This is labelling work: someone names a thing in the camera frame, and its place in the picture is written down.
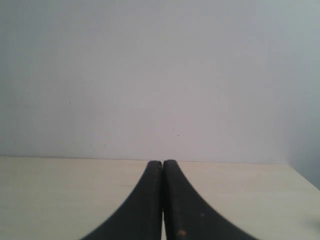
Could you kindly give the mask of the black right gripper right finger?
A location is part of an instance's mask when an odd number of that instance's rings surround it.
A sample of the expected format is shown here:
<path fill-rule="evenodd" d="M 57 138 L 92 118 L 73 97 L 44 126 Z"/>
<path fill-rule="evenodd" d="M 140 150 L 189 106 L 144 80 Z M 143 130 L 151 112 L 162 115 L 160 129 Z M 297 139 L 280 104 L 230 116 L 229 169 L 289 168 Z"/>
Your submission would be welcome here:
<path fill-rule="evenodd" d="M 163 162 L 162 208 L 168 240 L 255 239 L 215 211 L 173 159 Z"/>

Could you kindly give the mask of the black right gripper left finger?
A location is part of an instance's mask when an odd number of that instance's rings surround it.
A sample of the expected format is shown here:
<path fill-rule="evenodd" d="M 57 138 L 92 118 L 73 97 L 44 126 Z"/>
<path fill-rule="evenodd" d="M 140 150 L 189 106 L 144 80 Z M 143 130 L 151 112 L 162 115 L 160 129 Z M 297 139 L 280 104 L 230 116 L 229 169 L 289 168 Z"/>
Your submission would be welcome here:
<path fill-rule="evenodd" d="M 160 161 L 149 161 L 121 206 L 84 240 L 160 240 L 163 206 Z"/>

